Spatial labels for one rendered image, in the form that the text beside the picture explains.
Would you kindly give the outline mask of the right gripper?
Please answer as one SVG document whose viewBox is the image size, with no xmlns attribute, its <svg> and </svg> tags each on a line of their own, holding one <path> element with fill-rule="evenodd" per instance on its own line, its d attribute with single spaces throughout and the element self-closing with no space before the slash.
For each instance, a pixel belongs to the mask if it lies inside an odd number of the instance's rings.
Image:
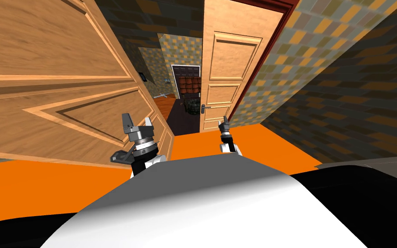
<svg viewBox="0 0 397 248">
<path fill-rule="evenodd" d="M 223 117 L 223 123 L 220 123 L 218 127 L 221 133 L 221 138 L 232 137 L 230 134 L 230 125 L 228 124 L 228 119 L 226 116 Z"/>
</svg>

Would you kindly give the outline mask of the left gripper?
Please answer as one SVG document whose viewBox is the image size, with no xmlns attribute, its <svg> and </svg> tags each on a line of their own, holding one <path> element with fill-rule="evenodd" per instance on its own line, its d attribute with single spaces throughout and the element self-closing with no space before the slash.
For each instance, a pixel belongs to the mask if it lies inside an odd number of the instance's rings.
<svg viewBox="0 0 397 248">
<path fill-rule="evenodd" d="M 125 134 L 128 135 L 130 142 L 145 138 L 153 138 L 154 126 L 149 117 L 145 118 L 145 126 L 133 126 L 129 113 L 122 114 L 122 124 Z"/>
</svg>

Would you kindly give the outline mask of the light wooden panelled door leaf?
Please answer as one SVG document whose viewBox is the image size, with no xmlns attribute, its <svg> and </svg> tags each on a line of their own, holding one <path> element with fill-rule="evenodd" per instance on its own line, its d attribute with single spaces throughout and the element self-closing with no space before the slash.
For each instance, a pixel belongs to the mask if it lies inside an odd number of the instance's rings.
<svg viewBox="0 0 397 248">
<path fill-rule="evenodd" d="M 294 0 L 205 0 L 200 132 L 229 117 Z"/>
</svg>

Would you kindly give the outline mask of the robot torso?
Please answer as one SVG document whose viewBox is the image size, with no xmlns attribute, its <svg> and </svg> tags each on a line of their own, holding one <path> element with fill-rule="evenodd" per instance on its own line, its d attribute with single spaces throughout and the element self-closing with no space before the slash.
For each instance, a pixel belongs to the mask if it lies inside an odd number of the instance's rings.
<svg viewBox="0 0 397 248">
<path fill-rule="evenodd" d="M 41 248 L 366 248 L 300 182 L 236 153 L 158 162 Z"/>
</svg>

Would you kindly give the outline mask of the large light wooden door leaf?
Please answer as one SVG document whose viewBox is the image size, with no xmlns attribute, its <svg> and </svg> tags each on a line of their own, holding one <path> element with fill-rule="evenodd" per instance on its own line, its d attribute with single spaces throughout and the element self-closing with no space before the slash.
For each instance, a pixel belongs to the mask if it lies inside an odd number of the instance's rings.
<svg viewBox="0 0 397 248">
<path fill-rule="evenodd" d="M 0 159 L 118 167 L 122 114 L 174 135 L 94 0 L 0 0 Z"/>
</svg>

